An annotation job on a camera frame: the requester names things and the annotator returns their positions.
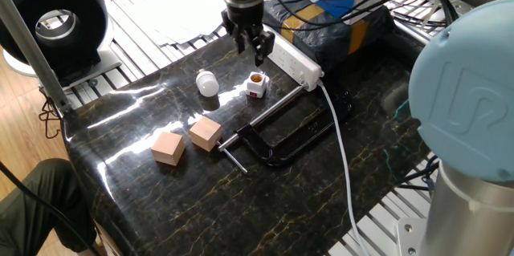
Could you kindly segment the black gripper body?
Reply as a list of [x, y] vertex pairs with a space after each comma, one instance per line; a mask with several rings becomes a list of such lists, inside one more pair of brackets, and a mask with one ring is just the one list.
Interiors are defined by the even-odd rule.
[[238, 26], [241, 28], [250, 26], [256, 28], [263, 27], [264, 3], [255, 6], [238, 8], [227, 6], [222, 12], [222, 25], [227, 31], [233, 31]]

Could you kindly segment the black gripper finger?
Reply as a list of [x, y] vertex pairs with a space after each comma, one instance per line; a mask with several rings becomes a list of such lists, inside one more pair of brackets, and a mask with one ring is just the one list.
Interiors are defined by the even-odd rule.
[[260, 66], [264, 59], [272, 53], [274, 42], [275, 34], [265, 30], [262, 30], [251, 40], [251, 46], [255, 56], [255, 65], [257, 67]]
[[243, 53], [245, 51], [244, 29], [230, 20], [227, 10], [222, 12], [222, 25], [226, 29], [227, 34], [235, 41], [238, 53]]

